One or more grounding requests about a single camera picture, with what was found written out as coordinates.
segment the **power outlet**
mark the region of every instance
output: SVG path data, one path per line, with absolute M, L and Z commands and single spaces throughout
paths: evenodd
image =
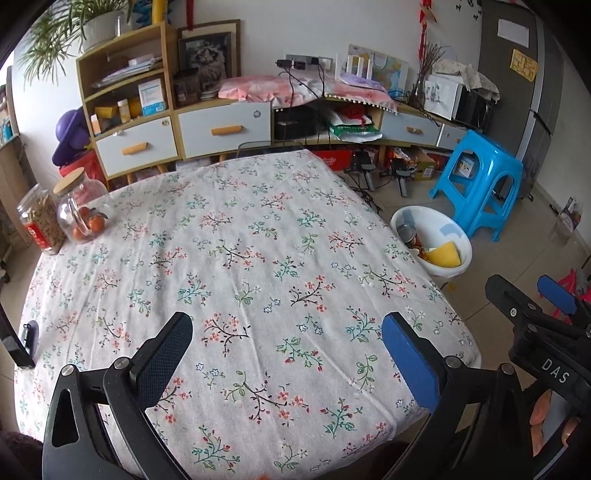
M 325 72 L 331 73 L 334 70 L 334 60 L 328 57 L 286 54 L 285 59 L 305 62 L 306 70 L 318 70 L 318 67 L 315 64 L 312 64 L 312 59 L 318 59 L 320 66 L 324 69 Z

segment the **blue plastic stool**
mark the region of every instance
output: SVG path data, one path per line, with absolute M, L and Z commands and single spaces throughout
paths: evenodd
M 479 165 L 473 178 L 467 179 L 453 172 L 465 151 L 473 151 Z M 517 199 L 523 165 L 515 157 L 507 153 L 492 140 L 468 131 L 447 162 L 435 187 L 429 192 L 434 198 L 437 192 L 443 192 L 454 206 L 453 220 L 471 237 L 480 226 L 488 226 L 495 230 L 493 241 L 498 241 L 499 234 L 511 213 Z M 504 177 L 512 179 L 509 195 L 503 205 L 492 198 L 492 191 L 497 182 Z M 461 194 L 454 183 L 465 186 Z M 489 205 L 494 213 L 484 212 Z

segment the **white drawer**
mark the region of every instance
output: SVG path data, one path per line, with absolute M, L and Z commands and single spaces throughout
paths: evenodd
M 458 143 L 466 135 L 466 129 L 462 127 L 453 127 L 451 125 L 443 124 L 437 146 L 445 148 L 446 150 L 455 150 Z
M 271 140 L 269 103 L 236 102 L 202 108 L 181 113 L 178 120 L 186 158 L 237 150 L 244 142 Z
M 126 149 L 144 142 L 147 142 L 146 149 L 124 155 Z M 169 116 L 102 138 L 96 143 L 96 148 L 109 178 L 178 156 Z
M 441 125 L 422 116 L 386 112 L 380 130 L 386 140 L 435 147 L 440 129 Z

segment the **screw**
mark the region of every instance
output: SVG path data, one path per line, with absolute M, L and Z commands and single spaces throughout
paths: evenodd
M 66 365 L 64 368 L 61 369 L 61 374 L 64 377 L 71 375 L 74 372 L 74 365 Z
M 127 358 L 126 356 L 122 356 L 121 358 L 115 360 L 115 363 L 113 363 L 113 365 L 117 370 L 123 370 L 125 367 L 129 365 L 129 358 Z
M 462 361 L 456 356 L 446 357 L 445 363 L 449 368 L 460 368 L 462 366 Z
M 511 364 L 502 364 L 501 370 L 505 375 L 513 375 L 515 373 L 515 368 Z

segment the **table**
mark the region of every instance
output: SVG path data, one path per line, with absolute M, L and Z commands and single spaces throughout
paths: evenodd
M 37 367 L 15 372 L 23 433 L 43 439 L 63 365 L 132 356 L 175 311 L 193 319 L 193 340 L 147 416 L 192 478 L 313 478 L 416 421 L 381 341 L 389 312 L 442 355 L 480 364 L 409 250 L 308 151 L 160 175 L 112 198 L 114 226 L 35 270 L 22 321 L 40 325 Z

